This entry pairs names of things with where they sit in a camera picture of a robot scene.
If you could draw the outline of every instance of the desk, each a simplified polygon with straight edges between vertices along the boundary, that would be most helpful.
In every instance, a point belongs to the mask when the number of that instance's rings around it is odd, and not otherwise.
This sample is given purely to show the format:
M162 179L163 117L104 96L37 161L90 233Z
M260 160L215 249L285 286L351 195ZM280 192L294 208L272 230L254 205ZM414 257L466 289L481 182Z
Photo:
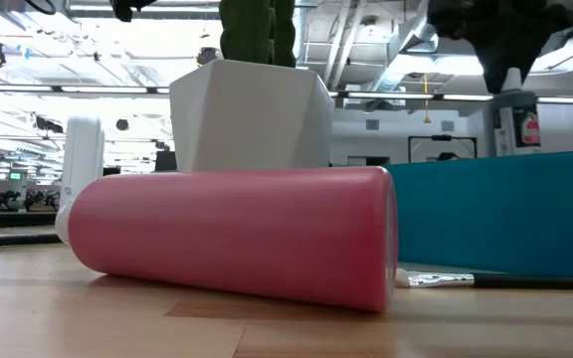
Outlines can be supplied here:
M103 276L0 248L0 357L567 357L573 292L398 289L373 315Z

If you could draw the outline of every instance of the ceiling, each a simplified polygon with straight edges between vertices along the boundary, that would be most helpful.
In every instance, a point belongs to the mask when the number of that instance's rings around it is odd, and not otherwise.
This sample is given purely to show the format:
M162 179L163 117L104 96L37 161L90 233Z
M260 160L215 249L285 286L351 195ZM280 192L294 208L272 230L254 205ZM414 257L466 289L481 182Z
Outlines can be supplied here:
M299 67L324 75L332 40L338 33L343 2L297 1L300 18L295 21L301 43L295 49L299 52ZM219 47L222 27L217 3L159 0L153 10L137 14L131 23L121 23L111 16L107 0L70 0L68 8L58 4L61 11L55 16L29 11L20 0L0 0L0 43L4 44L6 55L6 64L0 68L0 84L167 87L197 68L195 58L201 48ZM573 6L573 1L564 3ZM368 89L391 61L387 47L396 27L412 21L418 15L419 5L419 0L368 1L350 47L350 65L344 67L339 78L340 88ZM349 19L346 23L342 43L347 41L353 21ZM440 39L439 52L457 57L451 60L460 63L475 60L472 47L464 42ZM413 55L405 60L409 66L417 67L423 61L420 57ZM528 79L525 87L541 95L573 95L571 70L540 71ZM425 76L402 73L399 90L424 91L427 87L430 92L486 93L479 74L425 71ZM439 105L457 108L460 104ZM410 103L407 105L408 109L412 107ZM68 117L82 111L99 116L106 137L114 140L105 149L106 165L148 172L153 169L152 159L157 150L152 140L163 141L173 148L165 96L0 92L0 135L43 136L46 133L34 124L37 115L67 127ZM128 119L129 130L116 129L115 123L121 118ZM4 156L12 158L2 159L0 167L29 167L33 160L14 159L15 155L23 154L35 158L35 162L49 158L58 170L63 161L63 143L59 135L52 136L58 140L0 140L0 156L5 153Z

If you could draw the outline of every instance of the cord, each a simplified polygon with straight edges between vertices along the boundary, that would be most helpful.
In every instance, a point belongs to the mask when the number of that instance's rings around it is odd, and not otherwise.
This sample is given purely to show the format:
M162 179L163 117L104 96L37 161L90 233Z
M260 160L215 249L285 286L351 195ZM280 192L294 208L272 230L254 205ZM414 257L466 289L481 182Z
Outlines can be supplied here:
M48 6L50 7L50 10L43 9L39 5L35 4L34 0L26 0L28 5L32 6L35 10L39 11L40 13L45 14L45 15L55 15L57 13L57 9L55 8L55 4L53 4L51 0L44 0L44 1L46 2L46 4L48 4Z

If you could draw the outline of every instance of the white wall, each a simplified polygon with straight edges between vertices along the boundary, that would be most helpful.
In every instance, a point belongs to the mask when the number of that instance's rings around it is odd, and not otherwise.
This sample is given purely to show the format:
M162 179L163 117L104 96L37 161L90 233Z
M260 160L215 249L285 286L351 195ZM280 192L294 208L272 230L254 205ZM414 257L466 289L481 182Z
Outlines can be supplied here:
M453 110L431 110L432 123L424 123L426 113L417 111L374 111L336 109L333 114L331 163L346 165L349 156L389 157L392 164L408 163L408 137L413 135L468 136L468 119ZM379 119L379 130L367 130L366 119ZM452 120L455 131L444 133L442 120ZM454 152L462 157L471 154L455 142L425 142L413 152L414 158Z
M540 104L538 114L543 152L573 151L573 105ZM468 128L471 135L477 137L479 157L487 156L481 111L470 117Z

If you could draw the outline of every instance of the green cactus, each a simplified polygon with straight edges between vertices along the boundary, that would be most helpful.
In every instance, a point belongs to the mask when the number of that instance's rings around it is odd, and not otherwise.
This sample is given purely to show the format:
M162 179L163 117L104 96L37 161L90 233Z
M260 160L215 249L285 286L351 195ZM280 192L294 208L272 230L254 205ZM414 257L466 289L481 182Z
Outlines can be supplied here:
M295 67L294 0L222 0L225 59Z

